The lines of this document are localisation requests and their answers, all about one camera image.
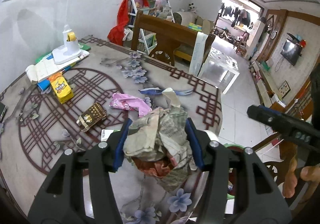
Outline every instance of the chair backrest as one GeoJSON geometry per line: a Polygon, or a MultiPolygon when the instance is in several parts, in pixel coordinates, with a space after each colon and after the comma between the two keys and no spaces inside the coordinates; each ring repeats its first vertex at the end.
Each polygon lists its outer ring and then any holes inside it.
{"type": "MultiPolygon", "coordinates": [[[[131,45],[131,49],[134,51],[138,49],[140,29],[156,33],[157,46],[149,53],[149,56],[172,66],[174,66],[174,50],[182,43],[194,47],[197,37],[197,32],[192,29],[157,17],[144,15],[142,11],[138,11],[131,45]]],[[[203,62],[210,52],[214,38],[212,30],[205,43],[203,62]]]]}

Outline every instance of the open book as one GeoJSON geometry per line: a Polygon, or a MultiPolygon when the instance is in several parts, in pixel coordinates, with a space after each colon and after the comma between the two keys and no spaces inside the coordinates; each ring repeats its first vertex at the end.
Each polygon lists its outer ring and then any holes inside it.
{"type": "Polygon", "coordinates": [[[53,58],[51,59],[43,58],[36,65],[28,66],[26,68],[26,73],[29,80],[31,81],[31,84],[36,84],[48,78],[49,76],[55,74],[56,72],[61,71],[65,67],[68,67],[69,65],[84,59],[88,55],[89,55],[88,51],[82,50],[82,53],[79,57],[76,57],[63,64],[55,64],[53,58]]]}

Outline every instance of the lamp base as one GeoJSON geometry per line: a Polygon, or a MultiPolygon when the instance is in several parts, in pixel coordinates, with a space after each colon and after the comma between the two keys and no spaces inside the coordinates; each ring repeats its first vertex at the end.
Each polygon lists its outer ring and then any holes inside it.
{"type": "Polygon", "coordinates": [[[68,50],[64,45],[59,46],[58,48],[52,51],[52,55],[54,58],[54,62],[56,64],[63,64],[68,62],[74,58],[77,58],[81,55],[82,50],[78,49],[75,51],[68,50]]]}

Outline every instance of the hand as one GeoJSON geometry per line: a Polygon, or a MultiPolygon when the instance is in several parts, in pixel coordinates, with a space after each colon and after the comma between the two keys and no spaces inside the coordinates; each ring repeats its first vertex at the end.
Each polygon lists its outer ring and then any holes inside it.
{"type": "MultiPolygon", "coordinates": [[[[295,187],[297,186],[298,179],[294,174],[297,168],[296,158],[292,158],[289,165],[289,170],[285,176],[282,195],[286,198],[291,198],[294,195],[295,187]]],[[[311,181],[307,192],[303,196],[304,199],[309,199],[320,182],[320,167],[318,166],[306,166],[302,169],[300,173],[300,178],[304,181],[311,181]]]]}

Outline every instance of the phone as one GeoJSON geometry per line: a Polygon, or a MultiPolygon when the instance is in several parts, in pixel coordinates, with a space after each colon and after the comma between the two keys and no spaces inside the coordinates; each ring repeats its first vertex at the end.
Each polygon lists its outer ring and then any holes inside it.
{"type": "Polygon", "coordinates": [[[0,102],[0,123],[2,122],[2,119],[6,111],[7,111],[7,106],[0,102]]]}

